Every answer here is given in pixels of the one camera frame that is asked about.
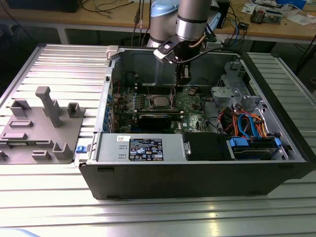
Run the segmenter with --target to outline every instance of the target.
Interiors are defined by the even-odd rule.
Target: blue tab
[[[278,147],[280,147],[280,146],[282,145],[282,142],[281,142],[280,139],[278,139],[278,138],[275,139],[275,142],[276,142],[276,145],[277,145]]]
[[[77,148],[76,148],[76,153],[77,153],[77,154],[87,153],[87,147],[84,147],[84,146],[77,146]]]
[[[246,138],[240,138],[240,137],[233,137],[231,140],[229,140],[229,143],[231,147],[238,147],[238,146],[246,146],[248,147],[248,141]]]

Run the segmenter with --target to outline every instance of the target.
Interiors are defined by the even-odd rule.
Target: blue cable
[[[236,21],[234,21],[233,19],[230,19],[230,21],[232,21],[234,24],[235,24],[235,31],[236,31],[236,38],[235,38],[235,41],[233,43],[233,46],[235,45],[235,43],[237,42],[237,39],[238,39],[238,35],[239,35],[239,28],[237,26],[237,23]]]
[[[238,35],[239,35],[239,28],[238,28],[238,26],[237,26],[236,21],[233,21],[233,22],[235,23],[235,26],[236,26],[236,33],[237,33],[236,38],[235,38],[235,41],[234,41],[234,43],[233,43],[233,45],[235,45],[235,43],[237,42],[237,39],[238,39]]]
[[[248,116],[248,117],[249,117],[252,133],[253,133],[253,135],[254,135],[256,138],[259,138],[259,139],[260,139],[261,136],[258,134],[258,132],[257,132],[257,130],[256,130],[256,128],[255,128],[255,123],[253,122],[252,117],[251,117],[250,115],[248,115],[248,114],[242,114],[242,115],[240,115],[239,118],[238,118],[238,128],[239,128],[239,130],[241,131],[241,133],[242,133],[243,135],[245,135],[248,139],[250,139],[250,136],[249,136],[247,133],[245,133],[245,132],[243,131],[242,127],[241,127],[241,119],[242,119],[244,116]]]

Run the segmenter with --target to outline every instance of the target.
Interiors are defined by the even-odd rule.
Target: black plastic cover
[[[231,160],[228,136],[214,132],[185,132],[183,141],[190,144],[187,160]]]

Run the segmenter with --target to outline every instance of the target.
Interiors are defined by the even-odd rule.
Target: green circuit board
[[[188,94],[189,89],[184,89],[174,95],[174,107],[170,112],[166,112],[169,116],[174,116],[172,112],[183,111],[181,119],[175,119],[171,122],[170,129],[165,129],[162,133],[183,133],[183,132],[209,132],[209,128],[205,123],[205,118],[202,112],[203,101],[205,94],[196,93],[194,95]],[[121,109],[116,111],[118,119],[118,132],[119,133],[132,133],[140,132],[137,126],[137,118],[140,114],[146,111],[155,110],[151,106],[150,97],[145,94],[123,93],[120,105]]]

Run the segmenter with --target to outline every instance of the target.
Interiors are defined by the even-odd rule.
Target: sticker
[[[117,141],[118,142],[128,142],[130,139],[130,136],[118,136]]]
[[[130,161],[162,161],[163,150],[161,139],[130,139]]]

